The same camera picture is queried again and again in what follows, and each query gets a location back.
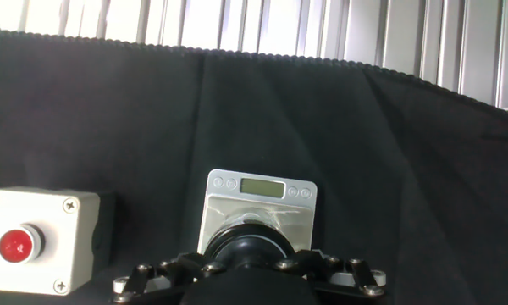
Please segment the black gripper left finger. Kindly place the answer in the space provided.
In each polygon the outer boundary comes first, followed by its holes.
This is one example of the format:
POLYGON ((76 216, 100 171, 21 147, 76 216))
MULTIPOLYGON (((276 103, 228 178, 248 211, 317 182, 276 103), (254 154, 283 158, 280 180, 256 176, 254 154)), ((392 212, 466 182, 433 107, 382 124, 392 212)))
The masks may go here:
POLYGON ((197 252, 182 253, 155 265, 140 263, 130 275, 113 281, 112 304, 180 304, 194 284, 224 271, 222 263, 197 252))

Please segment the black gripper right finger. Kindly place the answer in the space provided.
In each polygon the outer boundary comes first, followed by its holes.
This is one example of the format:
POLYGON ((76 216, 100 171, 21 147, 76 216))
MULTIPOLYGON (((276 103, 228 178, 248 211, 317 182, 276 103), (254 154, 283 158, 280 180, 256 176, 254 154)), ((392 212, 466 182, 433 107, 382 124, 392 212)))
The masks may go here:
POLYGON ((343 259, 319 250, 300 250, 273 269, 305 282, 319 304, 384 305, 386 275, 359 258, 343 259))

